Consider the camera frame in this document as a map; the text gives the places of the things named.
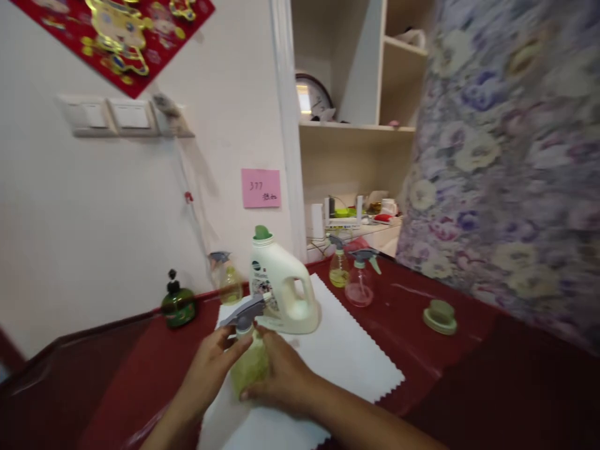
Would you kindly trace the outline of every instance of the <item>green soap dispenser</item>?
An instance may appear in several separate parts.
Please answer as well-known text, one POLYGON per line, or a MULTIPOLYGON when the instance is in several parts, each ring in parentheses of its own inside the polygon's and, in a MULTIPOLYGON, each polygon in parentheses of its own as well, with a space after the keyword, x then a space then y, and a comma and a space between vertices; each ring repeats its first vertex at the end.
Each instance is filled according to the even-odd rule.
POLYGON ((180 287, 179 281, 175 279, 176 275, 174 269, 169 271, 171 281, 167 284, 168 294, 162 299, 161 304, 161 312, 169 328, 184 326, 196 317, 194 293, 185 287, 180 287))

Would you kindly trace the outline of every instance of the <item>pink spray bottle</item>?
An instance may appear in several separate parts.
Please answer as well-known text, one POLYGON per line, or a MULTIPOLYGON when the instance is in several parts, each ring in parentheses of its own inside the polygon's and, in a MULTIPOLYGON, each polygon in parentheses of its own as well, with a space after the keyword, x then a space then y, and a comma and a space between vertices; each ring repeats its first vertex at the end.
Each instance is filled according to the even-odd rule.
POLYGON ((346 284, 346 298, 354 306, 363 308, 373 302, 375 295, 375 280, 373 274, 364 268, 365 261, 368 259, 373 269, 381 275, 381 270, 377 264, 377 255, 379 251, 375 249, 360 249, 350 252, 356 258, 354 267, 350 271, 348 283, 346 284))

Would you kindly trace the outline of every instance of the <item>door frame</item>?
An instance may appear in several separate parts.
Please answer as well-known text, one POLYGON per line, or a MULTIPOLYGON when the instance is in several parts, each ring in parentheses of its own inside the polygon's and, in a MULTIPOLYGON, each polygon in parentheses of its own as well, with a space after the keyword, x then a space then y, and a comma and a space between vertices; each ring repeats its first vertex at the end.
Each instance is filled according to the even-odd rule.
POLYGON ((281 117, 283 154, 286 165, 287 201, 292 231, 292 250, 304 264, 306 251, 306 222, 304 217, 304 188, 298 124, 298 94, 296 92, 296 63, 294 62, 294 37, 292 6, 290 0, 269 0, 271 4, 271 29, 275 55, 277 98, 281 117))

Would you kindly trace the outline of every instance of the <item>floral curtain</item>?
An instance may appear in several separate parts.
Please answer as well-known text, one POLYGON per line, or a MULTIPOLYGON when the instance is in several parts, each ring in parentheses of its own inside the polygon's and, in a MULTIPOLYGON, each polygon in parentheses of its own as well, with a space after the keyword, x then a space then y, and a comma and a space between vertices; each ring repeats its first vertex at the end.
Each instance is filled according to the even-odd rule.
POLYGON ((600 0, 439 0, 397 260, 600 353, 600 0))

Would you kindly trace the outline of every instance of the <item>pink sticky note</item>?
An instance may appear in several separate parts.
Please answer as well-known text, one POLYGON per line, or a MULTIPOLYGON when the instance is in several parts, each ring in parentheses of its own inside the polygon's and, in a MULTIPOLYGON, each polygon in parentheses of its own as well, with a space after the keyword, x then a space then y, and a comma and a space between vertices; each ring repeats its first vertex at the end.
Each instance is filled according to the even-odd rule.
POLYGON ((279 171, 242 169, 244 208, 277 208, 281 206, 279 171))

